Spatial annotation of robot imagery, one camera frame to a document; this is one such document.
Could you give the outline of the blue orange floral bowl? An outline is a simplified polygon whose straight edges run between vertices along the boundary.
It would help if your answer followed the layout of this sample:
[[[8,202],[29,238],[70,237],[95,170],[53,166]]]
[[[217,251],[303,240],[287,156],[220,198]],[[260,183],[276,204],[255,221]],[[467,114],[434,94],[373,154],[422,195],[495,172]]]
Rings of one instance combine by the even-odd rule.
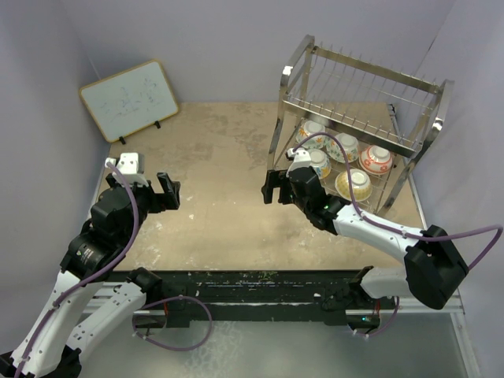
[[[320,179],[325,179],[332,170],[331,162],[328,158],[328,155],[319,149],[310,149],[308,150],[311,163],[310,165],[318,175]]]

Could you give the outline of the blue rim yellow bowl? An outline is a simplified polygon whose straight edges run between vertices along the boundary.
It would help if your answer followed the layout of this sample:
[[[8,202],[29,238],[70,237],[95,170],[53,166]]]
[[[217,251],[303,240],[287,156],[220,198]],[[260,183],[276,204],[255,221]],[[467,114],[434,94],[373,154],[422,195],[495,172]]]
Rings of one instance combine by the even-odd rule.
[[[361,169],[350,170],[350,181],[348,181],[347,172],[341,172],[335,178],[335,189],[338,194],[346,200],[351,200],[350,187],[357,202],[367,200],[372,194],[372,184],[369,175]]]

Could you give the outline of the orange flower green leaf bowl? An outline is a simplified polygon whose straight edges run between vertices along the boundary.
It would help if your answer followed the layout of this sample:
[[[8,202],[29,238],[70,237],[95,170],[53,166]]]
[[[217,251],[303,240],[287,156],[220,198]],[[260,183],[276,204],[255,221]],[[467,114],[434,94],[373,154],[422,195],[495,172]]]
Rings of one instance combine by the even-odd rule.
[[[332,137],[327,137],[325,141],[325,149],[330,158],[340,163],[344,163],[345,160],[351,163],[358,159],[360,151],[358,140],[355,137],[339,133],[335,139],[339,143],[336,143]]]

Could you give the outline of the red patterned bowl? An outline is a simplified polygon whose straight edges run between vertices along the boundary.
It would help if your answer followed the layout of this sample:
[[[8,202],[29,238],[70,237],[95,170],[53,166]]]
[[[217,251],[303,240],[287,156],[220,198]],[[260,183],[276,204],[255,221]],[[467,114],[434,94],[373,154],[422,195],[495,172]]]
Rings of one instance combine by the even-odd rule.
[[[393,157],[389,150],[371,145],[360,153],[358,162],[367,173],[382,176],[391,171]]]

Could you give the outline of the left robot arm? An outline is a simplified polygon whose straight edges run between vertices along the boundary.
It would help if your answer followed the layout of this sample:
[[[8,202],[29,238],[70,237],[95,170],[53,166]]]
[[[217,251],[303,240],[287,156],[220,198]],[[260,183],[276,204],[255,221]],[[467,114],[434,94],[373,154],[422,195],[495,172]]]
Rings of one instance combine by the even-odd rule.
[[[43,311],[24,341],[2,354],[4,377],[76,377],[92,350],[140,307],[162,298],[162,280],[145,268],[127,276],[112,297],[89,317],[81,316],[112,270],[132,247],[151,213],[180,207],[180,182],[160,172],[157,193],[150,181],[129,183],[124,173],[108,175],[109,189],[91,208],[91,217],[70,242]]]

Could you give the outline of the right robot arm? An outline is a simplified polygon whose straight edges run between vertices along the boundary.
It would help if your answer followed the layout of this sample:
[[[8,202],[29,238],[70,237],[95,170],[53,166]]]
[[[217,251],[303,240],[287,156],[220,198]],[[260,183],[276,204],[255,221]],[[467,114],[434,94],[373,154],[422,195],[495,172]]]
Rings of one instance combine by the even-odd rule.
[[[395,268],[363,268],[354,279],[350,299],[359,308],[382,297],[414,297],[431,309],[442,309],[469,273],[469,267],[446,232],[435,225],[426,230],[401,226],[328,194],[310,167],[269,170],[261,189],[264,202],[293,204],[315,228],[356,239],[401,262]]]

